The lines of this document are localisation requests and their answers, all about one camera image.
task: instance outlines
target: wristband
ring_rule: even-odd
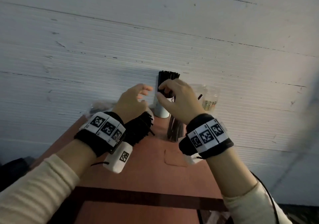
[[[186,129],[187,136],[179,143],[183,154],[191,156],[198,152],[206,159],[234,145],[219,122],[209,114],[195,117]]]
[[[87,144],[97,157],[113,153],[125,136],[122,119],[114,112],[95,113],[74,136]]]

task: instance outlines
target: white wall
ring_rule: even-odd
[[[139,82],[154,86],[159,70],[171,70],[221,87],[218,115],[271,188],[297,157],[289,144],[318,70],[318,5],[0,0],[0,161],[39,156],[91,101],[115,101]],[[154,94],[147,99],[152,104]],[[302,204],[287,186],[274,191],[277,200]]]

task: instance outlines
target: left hand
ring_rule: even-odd
[[[142,99],[141,95],[148,95],[148,92],[152,90],[153,87],[145,84],[133,86],[121,95],[112,111],[121,117],[124,124],[139,117],[146,111],[147,102],[145,100],[139,102],[138,99]]]

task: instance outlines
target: wooden table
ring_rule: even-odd
[[[44,158],[69,143],[85,122],[84,116],[78,119],[33,166],[40,164]],[[121,173],[112,173],[102,165],[90,167],[51,222],[59,222],[59,216],[65,218],[66,213],[73,212],[70,222],[74,222],[75,216],[79,215],[81,218],[78,218],[76,223],[82,223],[85,209],[96,211],[98,208],[103,214],[106,206],[110,210],[115,208],[114,205],[118,205],[114,203],[125,204],[125,207],[121,208],[126,209],[126,213],[133,210],[128,204],[144,205],[134,207],[140,208],[141,213],[146,211],[145,208],[157,206],[157,211],[162,215],[165,211],[161,208],[175,208],[181,212],[180,217],[184,218],[188,215],[180,208],[193,209],[193,211],[199,209],[226,211],[220,190],[206,161],[186,166],[178,144],[165,140],[167,126],[168,118],[155,118],[152,127],[155,136],[147,136],[134,146]],[[106,154],[98,158],[97,162],[103,161],[105,157]],[[103,202],[104,207],[102,208],[97,202]]]

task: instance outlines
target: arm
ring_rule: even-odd
[[[175,102],[169,102],[161,93],[157,93],[158,101],[169,113],[186,125],[195,117],[205,113],[192,88],[185,82],[179,79],[167,80],[159,86],[159,89],[174,92]],[[233,147],[217,156],[207,158],[206,161],[224,196],[225,205],[229,208],[234,223],[275,223],[273,206],[268,194]],[[291,223],[278,205],[275,206],[280,223]]]
[[[152,87],[142,84],[130,88],[113,112],[124,123],[138,117],[147,108],[145,101],[138,102],[142,98],[139,94],[147,95],[150,90]],[[0,223],[47,223],[95,159],[88,145],[71,141],[0,193]]]

